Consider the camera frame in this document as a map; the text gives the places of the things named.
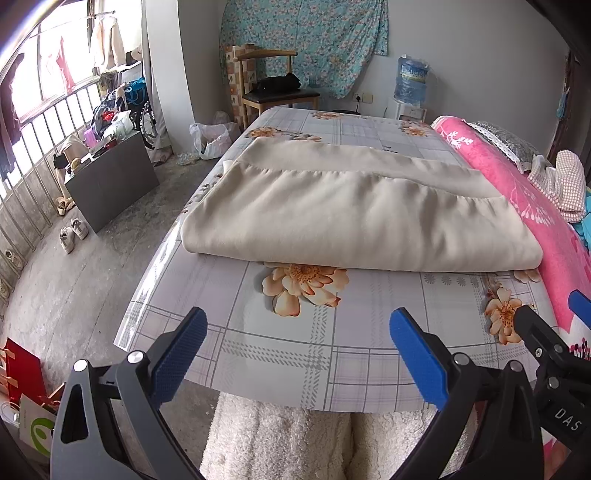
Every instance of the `shoe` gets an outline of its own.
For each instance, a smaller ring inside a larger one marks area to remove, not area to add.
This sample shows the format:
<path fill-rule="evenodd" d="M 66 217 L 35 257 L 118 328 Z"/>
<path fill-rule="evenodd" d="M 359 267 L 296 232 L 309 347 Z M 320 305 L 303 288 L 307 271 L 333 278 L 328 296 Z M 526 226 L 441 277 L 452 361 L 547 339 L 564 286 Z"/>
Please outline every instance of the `shoe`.
<path fill-rule="evenodd" d="M 4 256 L 12 262 L 12 264 L 17 268 L 18 271 L 22 270 L 23 264 L 21 257 L 13 253 L 11 250 L 5 250 Z"/>
<path fill-rule="evenodd" d="M 4 280 L 0 279 L 0 297 L 2 297 L 4 300 L 8 300 L 9 296 L 10 290 L 8 288 L 8 285 L 4 283 Z"/>
<path fill-rule="evenodd" d="M 74 230 L 74 233 L 78 235 L 80 240 L 84 240 L 86 235 L 88 235 L 88 227 L 84 222 L 81 222 L 79 218 L 74 218 L 70 222 L 70 226 L 72 227 L 72 230 Z"/>
<path fill-rule="evenodd" d="M 72 227 L 67 226 L 60 230 L 60 243 L 67 254 L 74 250 L 74 230 Z"/>
<path fill-rule="evenodd" d="M 64 216 L 66 214 L 66 199 L 64 197 L 58 197 L 56 199 L 57 214 Z"/>

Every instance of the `hanging clothes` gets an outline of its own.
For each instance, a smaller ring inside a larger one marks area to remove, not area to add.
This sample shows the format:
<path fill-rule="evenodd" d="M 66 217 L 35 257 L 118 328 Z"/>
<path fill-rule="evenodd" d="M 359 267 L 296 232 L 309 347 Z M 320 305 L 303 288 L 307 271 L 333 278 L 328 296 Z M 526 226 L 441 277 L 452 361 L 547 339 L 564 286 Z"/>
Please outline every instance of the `hanging clothes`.
<path fill-rule="evenodd" d="M 0 115 L 0 179 L 6 180 L 8 174 L 14 170 L 17 159 L 12 151 L 12 142 L 4 123 L 4 116 Z"/>
<path fill-rule="evenodd" d="M 4 125 L 8 133 L 8 138 L 12 145 L 21 139 L 21 123 L 18 119 L 14 104 L 12 103 L 12 81 L 17 72 L 18 66 L 24 60 L 25 54 L 19 53 L 12 62 L 11 67 L 6 73 L 6 77 L 0 85 L 0 103 L 2 104 L 2 116 L 4 117 Z"/>
<path fill-rule="evenodd" d="M 344 98 L 372 54 L 388 54 L 387 0 L 228 0 L 220 54 L 232 45 L 296 50 L 293 73 L 304 87 Z M 285 58 L 256 63 L 257 78 L 285 75 Z"/>
<path fill-rule="evenodd" d="M 115 17 L 101 18 L 92 32 L 90 55 L 100 72 L 125 65 L 125 49 Z"/>
<path fill-rule="evenodd" d="M 69 95 L 74 90 L 76 82 L 74 82 L 74 79 L 72 78 L 72 74 L 70 73 L 70 69 L 66 61 L 66 55 L 64 55 L 63 37 L 60 38 L 60 47 L 57 50 L 56 63 L 57 67 L 60 69 L 61 79 L 64 82 L 64 88 L 66 89 L 66 93 Z"/>

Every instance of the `window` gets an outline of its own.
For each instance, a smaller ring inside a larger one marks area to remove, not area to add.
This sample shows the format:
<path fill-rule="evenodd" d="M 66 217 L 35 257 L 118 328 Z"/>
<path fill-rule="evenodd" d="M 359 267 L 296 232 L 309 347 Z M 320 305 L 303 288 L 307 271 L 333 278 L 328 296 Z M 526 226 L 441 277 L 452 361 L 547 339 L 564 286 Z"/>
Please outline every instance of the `window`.
<path fill-rule="evenodd" d="M 41 23 L 39 45 L 43 99 L 62 95 L 66 91 L 60 66 L 68 69 L 75 83 L 91 77 L 86 2 L 75 2 L 56 8 Z"/>
<path fill-rule="evenodd" d="M 8 174 L 13 186 L 21 179 L 21 172 L 26 174 L 32 169 L 31 161 L 37 164 L 54 147 L 59 148 L 68 135 L 88 126 L 94 108 L 101 102 L 94 83 L 57 102 L 69 91 L 62 72 L 69 72 L 69 87 L 93 77 L 87 33 L 88 2 L 95 3 L 97 13 L 115 11 L 109 15 L 118 19 L 125 51 L 141 43 L 141 0 L 70 0 L 37 27 L 20 49 L 25 57 L 15 72 L 12 101 L 21 119 L 42 105 L 51 107 L 25 124 L 22 138 L 13 145 L 18 166 Z M 7 194 L 5 187 L 0 182 L 2 197 Z"/>
<path fill-rule="evenodd" d="M 73 81 L 80 83 L 92 76 L 86 8 L 85 1 L 56 8 L 21 47 L 25 58 L 12 83 L 12 101 L 18 116 L 26 116 L 44 101 L 66 92 L 58 63 L 62 39 L 63 56 Z"/>

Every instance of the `green logo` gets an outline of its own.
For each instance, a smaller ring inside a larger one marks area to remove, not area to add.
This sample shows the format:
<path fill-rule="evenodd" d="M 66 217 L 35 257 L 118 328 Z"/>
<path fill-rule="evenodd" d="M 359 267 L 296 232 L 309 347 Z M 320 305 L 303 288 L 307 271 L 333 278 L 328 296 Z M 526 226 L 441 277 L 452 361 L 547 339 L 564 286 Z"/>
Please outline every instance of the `green logo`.
<path fill-rule="evenodd" d="M 35 445 L 37 451 L 46 457 L 50 456 L 50 452 L 41 444 L 39 439 L 47 440 L 47 434 L 41 428 L 35 427 L 45 427 L 47 430 L 51 431 L 51 429 L 55 426 L 55 422 L 44 418 L 35 419 L 33 423 L 31 423 L 31 438 L 33 439 L 33 444 Z"/>

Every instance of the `folded beige blanket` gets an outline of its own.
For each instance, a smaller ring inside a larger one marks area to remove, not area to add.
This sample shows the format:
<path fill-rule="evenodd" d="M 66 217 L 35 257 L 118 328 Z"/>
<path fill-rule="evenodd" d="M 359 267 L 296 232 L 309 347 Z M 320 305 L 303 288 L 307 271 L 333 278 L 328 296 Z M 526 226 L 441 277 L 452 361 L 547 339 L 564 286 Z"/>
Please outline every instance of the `folded beige blanket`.
<path fill-rule="evenodd" d="M 477 170 L 258 138 L 196 205 L 183 246 L 250 261 L 407 271 L 535 268 L 540 245 Z"/>

